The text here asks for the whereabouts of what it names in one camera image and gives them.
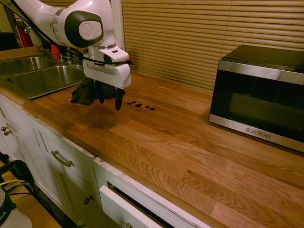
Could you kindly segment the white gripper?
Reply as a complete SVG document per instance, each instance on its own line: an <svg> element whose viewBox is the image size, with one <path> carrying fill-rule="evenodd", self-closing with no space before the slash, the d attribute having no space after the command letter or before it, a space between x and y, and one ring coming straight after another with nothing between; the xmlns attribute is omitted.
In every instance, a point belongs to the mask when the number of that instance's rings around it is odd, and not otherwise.
<svg viewBox="0 0 304 228"><path fill-rule="evenodd" d="M101 104L105 102L102 83L116 87L115 108L121 109L124 88L131 84L131 70L128 64L98 66L94 62L84 60L83 69L86 77L94 79L95 98Z"/></svg>

